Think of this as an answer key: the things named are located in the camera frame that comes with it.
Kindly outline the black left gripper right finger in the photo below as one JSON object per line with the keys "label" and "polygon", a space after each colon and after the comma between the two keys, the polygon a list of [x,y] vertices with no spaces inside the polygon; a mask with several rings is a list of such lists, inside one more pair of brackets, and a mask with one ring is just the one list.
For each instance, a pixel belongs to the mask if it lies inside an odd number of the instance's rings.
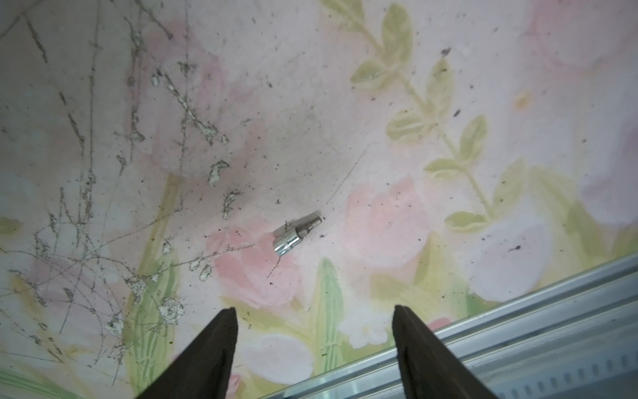
{"label": "black left gripper right finger", "polygon": [[395,306],[392,332],[407,398],[497,398],[410,308]]}

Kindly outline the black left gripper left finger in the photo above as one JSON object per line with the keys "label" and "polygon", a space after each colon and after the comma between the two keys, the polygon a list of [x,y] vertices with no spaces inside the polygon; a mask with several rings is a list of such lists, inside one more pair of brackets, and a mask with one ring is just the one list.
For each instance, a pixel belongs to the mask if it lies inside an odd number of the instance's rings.
{"label": "black left gripper left finger", "polygon": [[140,398],[225,398],[238,340],[236,309],[221,310]]}

